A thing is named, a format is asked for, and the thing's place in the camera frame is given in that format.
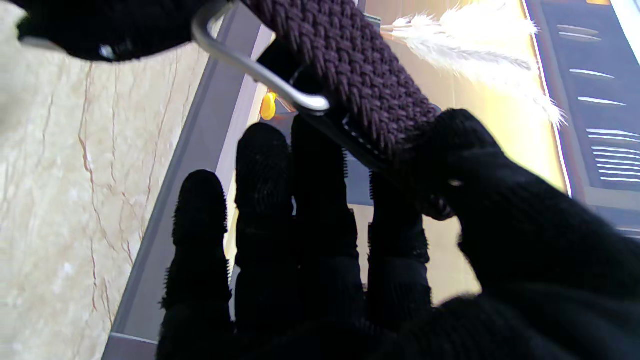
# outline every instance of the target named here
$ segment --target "dark panel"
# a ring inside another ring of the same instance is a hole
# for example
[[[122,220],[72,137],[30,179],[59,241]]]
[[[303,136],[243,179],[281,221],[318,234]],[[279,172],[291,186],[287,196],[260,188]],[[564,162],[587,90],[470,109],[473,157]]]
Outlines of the dark panel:
[[[640,241],[640,211],[605,208],[602,206],[597,207],[596,211],[622,235]]]
[[[111,335],[102,355],[103,360],[152,360],[157,345],[153,342]]]
[[[550,96],[568,115],[560,137],[574,198],[595,208],[604,203],[586,196],[594,189],[610,198],[638,193],[640,65],[614,8],[586,1],[526,4],[541,28],[536,38]]]

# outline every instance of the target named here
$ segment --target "yellow light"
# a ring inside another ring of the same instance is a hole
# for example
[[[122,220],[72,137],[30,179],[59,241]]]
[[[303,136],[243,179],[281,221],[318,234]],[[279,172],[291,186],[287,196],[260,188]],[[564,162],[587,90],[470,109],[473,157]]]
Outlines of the yellow light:
[[[262,99],[262,106],[260,107],[260,116],[264,120],[271,120],[276,115],[276,97],[273,92],[268,92]]]
[[[587,0],[587,4],[611,5],[609,0]]]

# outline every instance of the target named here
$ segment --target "brown braided strap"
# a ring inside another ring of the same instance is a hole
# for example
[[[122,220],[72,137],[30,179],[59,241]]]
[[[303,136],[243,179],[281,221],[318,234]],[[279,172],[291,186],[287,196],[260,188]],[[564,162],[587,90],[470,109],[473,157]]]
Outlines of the brown braided strap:
[[[353,0],[242,0],[349,109],[381,154],[400,160],[435,108]]]

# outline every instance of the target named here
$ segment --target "white feather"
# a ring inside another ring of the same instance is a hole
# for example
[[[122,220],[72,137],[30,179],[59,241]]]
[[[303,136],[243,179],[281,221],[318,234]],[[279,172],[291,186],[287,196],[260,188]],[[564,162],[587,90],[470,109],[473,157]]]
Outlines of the white feather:
[[[507,42],[535,35],[538,27],[533,21],[511,13],[519,10],[509,7],[505,1],[472,3],[447,10],[440,18],[440,25],[451,36],[476,43]]]
[[[536,84],[539,72],[535,61],[500,49],[489,49],[475,44],[469,37],[460,39],[451,34],[464,32],[461,29],[453,31],[454,24],[457,27],[464,26],[466,32],[473,31],[462,21],[463,18],[470,17],[471,11],[466,11],[467,8],[468,6],[452,11],[447,19],[447,28],[433,16],[420,14],[397,19],[393,25],[383,26],[381,31],[383,35],[390,35],[393,41],[406,44],[418,57],[432,65],[526,99],[539,112],[540,117],[548,118],[556,126],[563,123],[563,112]],[[460,14],[463,15],[460,19],[452,20]],[[506,31],[508,29],[491,29],[484,31],[484,35]],[[532,29],[526,31],[530,36]]]

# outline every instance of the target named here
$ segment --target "metal buckle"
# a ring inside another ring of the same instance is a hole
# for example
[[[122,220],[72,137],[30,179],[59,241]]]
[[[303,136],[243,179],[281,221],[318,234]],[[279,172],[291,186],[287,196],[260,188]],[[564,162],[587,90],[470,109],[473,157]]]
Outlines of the metal buckle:
[[[227,3],[220,0],[203,6],[191,23],[191,32],[195,42],[211,56],[238,67],[254,80],[268,86],[298,111],[310,115],[324,115],[331,107],[326,97],[299,91],[263,65],[227,48],[213,37],[211,25],[222,18],[233,6],[233,2]]]

